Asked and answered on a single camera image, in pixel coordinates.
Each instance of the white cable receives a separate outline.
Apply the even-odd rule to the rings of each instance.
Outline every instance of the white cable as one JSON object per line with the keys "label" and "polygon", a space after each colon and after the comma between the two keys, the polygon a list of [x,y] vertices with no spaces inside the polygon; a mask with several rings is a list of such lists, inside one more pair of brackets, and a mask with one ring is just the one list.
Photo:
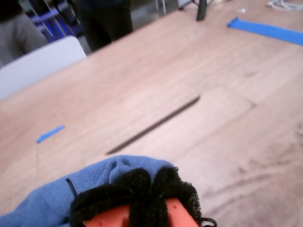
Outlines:
{"label": "white cable", "polygon": [[282,11],[300,11],[303,10],[303,3],[289,3],[287,0],[271,0],[267,4],[267,6],[271,6],[275,9]]}

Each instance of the floor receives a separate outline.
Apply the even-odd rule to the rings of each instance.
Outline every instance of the floor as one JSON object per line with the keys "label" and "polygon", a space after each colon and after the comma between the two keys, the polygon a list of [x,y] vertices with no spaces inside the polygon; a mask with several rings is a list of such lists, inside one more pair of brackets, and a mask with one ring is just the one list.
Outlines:
{"label": "floor", "polygon": [[[132,10],[132,21],[134,30],[138,30],[143,26],[146,26],[152,23],[155,20],[160,19],[165,16],[163,13],[162,0],[159,1],[159,10],[156,9],[155,0],[151,0],[147,4],[140,6]],[[169,14],[175,10],[178,10],[178,1],[177,0],[166,0],[166,14]],[[84,36],[78,38],[84,52],[88,55],[91,53],[91,50],[85,40]]]}

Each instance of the blue tape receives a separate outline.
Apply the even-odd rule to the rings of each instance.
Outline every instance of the blue tape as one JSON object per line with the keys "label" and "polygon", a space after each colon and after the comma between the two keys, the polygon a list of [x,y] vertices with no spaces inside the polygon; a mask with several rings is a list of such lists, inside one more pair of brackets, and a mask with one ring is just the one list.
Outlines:
{"label": "blue tape", "polygon": [[287,41],[293,44],[303,45],[303,33],[287,30],[281,27],[252,23],[239,18],[233,19],[227,24],[228,27],[253,32],[260,35],[266,35],[275,39]]}
{"label": "blue tape", "polygon": [[55,128],[55,129],[53,129],[53,130],[47,132],[46,134],[41,135],[41,136],[39,137],[39,139],[37,139],[37,143],[41,143],[43,140],[45,140],[45,139],[51,137],[52,135],[54,135],[55,133],[61,131],[61,130],[64,129],[64,128],[65,128],[65,126],[64,126],[64,125],[61,125],[61,126]]}

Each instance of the chair backrest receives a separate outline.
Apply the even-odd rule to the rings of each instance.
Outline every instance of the chair backrest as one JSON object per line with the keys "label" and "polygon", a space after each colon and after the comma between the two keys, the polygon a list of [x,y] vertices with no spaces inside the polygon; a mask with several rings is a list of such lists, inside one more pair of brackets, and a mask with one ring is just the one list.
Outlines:
{"label": "chair backrest", "polygon": [[0,69],[0,100],[69,66],[86,55],[73,36],[67,36]]}

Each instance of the black string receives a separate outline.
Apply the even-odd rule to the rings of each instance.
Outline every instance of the black string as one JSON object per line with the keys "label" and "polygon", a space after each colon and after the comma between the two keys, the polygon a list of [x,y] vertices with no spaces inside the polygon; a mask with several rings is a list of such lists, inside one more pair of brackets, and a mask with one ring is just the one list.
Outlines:
{"label": "black string", "polygon": [[78,194],[77,194],[77,192],[76,192],[76,190],[75,190],[75,188],[74,188],[74,185],[72,185],[71,180],[70,180],[69,178],[66,178],[65,180],[66,180],[66,182],[68,183],[68,185],[69,185],[69,187],[70,187],[70,189],[71,189],[72,194],[73,194],[74,197],[76,198],[76,196],[77,196]]}
{"label": "black string", "polygon": [[214,226],[207,225],[207,226],[203,226],[203,227],[217,227],[217,222],[215,220],[211,219],[211,218],[202,218],[202,220],[210,222],[210,223],[212,223],[214,225]]}

